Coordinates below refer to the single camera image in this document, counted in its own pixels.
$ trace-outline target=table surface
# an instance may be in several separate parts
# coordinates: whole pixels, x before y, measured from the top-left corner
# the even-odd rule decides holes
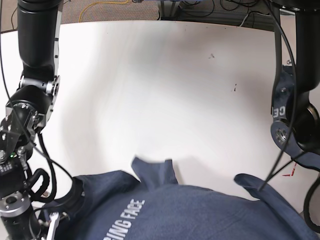
[[[295,52],[294,17],[282,25]],[[59,49],[60,90],[43,137],[73,176],[133,173],[134,156],[173,159],[181,184],[252,199],[233,178],[264,179],[279,152],[270,134],[273,32],[175,21],[74,23],[61,26]],[[16,32],[2,35],[2,54],[13,94],[22,71]],[[311,94],[316,107],[319,91]],[[6,102],[1,81],[3,117]],[[49,170],[36,152],[29,162]],[[293,167],[270,184],[301,211],[317,172],[297,166],[294,176],[282,176]],[[56,171],[63,196],[70,181]]]

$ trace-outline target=silver bolt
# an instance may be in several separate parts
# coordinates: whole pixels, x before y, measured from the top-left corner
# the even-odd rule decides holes
[[[0,160],[5,159],[5,157],[6,157],[6,152],[3,150],[0,150]]]
[[[26,152],[25,148],[23,146],[18,147],[18,151],[16,151],[16,154],[19,156],[23,155]]]
[[[287,140],[287,132],[284,129],[277,129],[275,131],[275,138],[280,144],[284,144]]]

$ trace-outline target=black cable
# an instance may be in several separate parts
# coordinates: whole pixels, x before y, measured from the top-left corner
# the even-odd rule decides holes
[[[190,2],[187,2],[187,1],[182,1],[182,3],[184,5],[187,5],[187,6],[195,6],[195,5],[198,5],[201,3],[201,1],[196,1],[195,3],[190,3]]]
[[[38,139],[39,139],[39,143],[40,143],[40,147],[41,147],[42,151],[44,152],[45,155],[50,157],[49,153],[48,153],[48,151],[46,149],[42,134],[39,132],[37,135],[38,135]],[[52,202],[55,199],[56,194],[57,194],[57,178],[56,178],[55,168],[54,168],[52,162],[47,160],[47,163],[49,165],[50,172],[51,172],[51,184],[52,184],[52,190],[51,190],[50,196],[45,198],[46,203],[49,203],[49,202]]]
[[[305,223],[308,225],[308,227],[312,231],[314,231],[316,233],[320,233],[320,226],[316,225],[311,220],[309,208],[310,208],[311,198],[319,185],[320,185],[320,177],[318,177],[317,180],[315,180],[315,182],[312,184],[312,186],[310,187],[310,189],[306,193],[304,203],[303,203],[303,217],[304,217]]]
[[[192,17],[198,17],[198,18],[207,17],[207,16],[211,15],[211,14],[214,12],[215,8],[216,8],[215,0],[212,0],[212,3],[213,3],[212,11],[211,11],[210,13],[206,14],[206,15],[203,15],[203,16],[192,15],[192,14],[190,14],[190,13],[187,13],[186,11],[183,11],[183,13],[185,13],[185,14],[187,14],[187,15],[189,15],[189,16],[192,16]]]
[[[12,30],[14,30],[14,29],[15,29],[15,27],[14,27],[14,20],[13,20],[13,17],[14,17],[15,12],[17,11],[17,9],[18,9],[18,7],[16,7],[16,8],[15,8],[15,10],[13,11],[13,13],[12,13],[12,15],[11,15],[11,25],[12,25]]]
[[[238,4],[239,6],[246,7],[246,8],[252,8],[252,7],[256,6],[260,2],[260,0],[254,0],[254,1],[251,1],[251,2],[241,2],[241,0],[240,1],[225,0],[225,1],[228,1],[228,2],[234,3],[234,4]]]
[[[252,28],[254,28],[254,26],[255,26],[255,12],[254,11],[251,11],[250,13],[252,13],[252,16],[253,16],[253,21],[252,21]]]
[[[298,156],[292,157],[290,161],[288,161],[285,165],[283,165],[279,170],[277,170],[274,174],[271,175],[271,177],[267,180],[269,182],[271,179],[273,179],[278,173],[280,173],[284,168],[286,168],[290,163],[294,162],[298,158],[302,157],[303,155],[307,154],[307,151],[304,151],[300,153]]]
[[[288,38],[284,32],[284,30],[282,29],[279,21],[277,20],[274,12],[272,11],[270,5],[269,5],[269,1],[268,0],[263,0],[265,6],[269,9],[270,11],[270,14],[271,16],[273,17],[273,20],[274,20],[274,23],[275,25],[277,26],[277,28],[279,29],[279,32],[283,38],[283,41],[286,45],[286,48],[288,49],[288,52],[289,52],[289,55],[290,55],[290,60],[291,60],[291,63],[292,63],[292,74],[293,74],[293,80],[294,80],[294,85],[293,85],[293,107],[292,107],[292,115],[291,115],[291,120],[290,120],[290,124],[289,124],[289,130],[288,130],[288,133],[287,133],[287,136],[286,136],[286,139],[285,139],[285,142],[283,144],[283,147],[278,155],[278,157],[276,158],[275,160],[275,163],[268,175],[268,177],[266,178],[266,180],[264,181],[264,183],[262,184],[261,187],[259,187],[259,191],[262,190],[266,184],[267,184],[267,180],[273,175],[276,167],[278,166],[279,162],[280,162],[280,159],[281,157],[283,156],[287,146],[288,146],[288,143],[289,143],[289,139],[290,139],[290,136],[292,134],[292,131],[293,131],[293,125],[294,125],[294,122],[295,122],[295,118],[296,118],[296,110],[297,110],[297,70],[296,70],[296,62],[295,62],[295,58],[294,58],[294,54],[292,52],[292,49],[291,49],[291,46],[290,46],[290,43],[288,41]]]
[[[241,0],[240,0],[240,2],[233,2],[233,1],[228,1],[228,2],[235,3],[235,4],[237,4],[237,6],[234,8],[228,9],[223,5],[223,0],[220,0],[220,6],[226,11],[234,11],[240,7]]]

